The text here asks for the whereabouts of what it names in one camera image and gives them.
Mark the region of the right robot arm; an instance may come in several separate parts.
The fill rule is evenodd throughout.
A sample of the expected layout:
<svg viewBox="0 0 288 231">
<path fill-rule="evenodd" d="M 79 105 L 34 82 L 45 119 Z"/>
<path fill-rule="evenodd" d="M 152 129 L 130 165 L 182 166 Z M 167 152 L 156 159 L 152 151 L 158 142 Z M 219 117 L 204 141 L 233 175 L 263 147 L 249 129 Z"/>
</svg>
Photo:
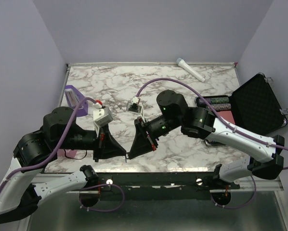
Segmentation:
<svg viewBox="0 0 288 231">
<path fill-rule="evenodd" d="M 276 147 L 279 141 L 284 142 L 284 138 L 261 136 L 222 120 L 205 108 L 190 107 L 184 96 L 172 90 L 161 92 L 157 96 L 157 104 L 161 116 L 147 122 L 141 117 L 134 121 L 136 133 L 129 159 L 155 151 L 159 137 L 180 128 L 181 133 L 188 137 L 220 142 L 248 155 L 244 159 L 216 166 L 211 182 L 218 189 L 248 176 L 274 180 L 284 169 L 281 148 Z"/>
</svg>

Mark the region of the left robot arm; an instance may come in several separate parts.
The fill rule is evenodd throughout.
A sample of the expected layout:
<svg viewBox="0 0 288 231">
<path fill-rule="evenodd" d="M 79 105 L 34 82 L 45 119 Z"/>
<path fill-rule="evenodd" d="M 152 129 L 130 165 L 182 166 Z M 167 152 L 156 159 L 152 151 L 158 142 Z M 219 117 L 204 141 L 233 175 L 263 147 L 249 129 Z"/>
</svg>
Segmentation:
<svg viewBox="0 0 288 231">
<path fill-rule="evenodd" d="M 11 165 L 0 183 L 0 224 L 22 220 L 47 200 L 73 190 L 92 190 L 99 177 L 90 165 L 51 182 L 33 184 L 34 177 L 57 159 L 60 149 L 92 151 L 93 159 L 126 156 L 108 125 L 99 132 L 76 124 L 74 109 L 58 107 L 43 118 L 43 125 L 18 142 Z"/>
</svg>

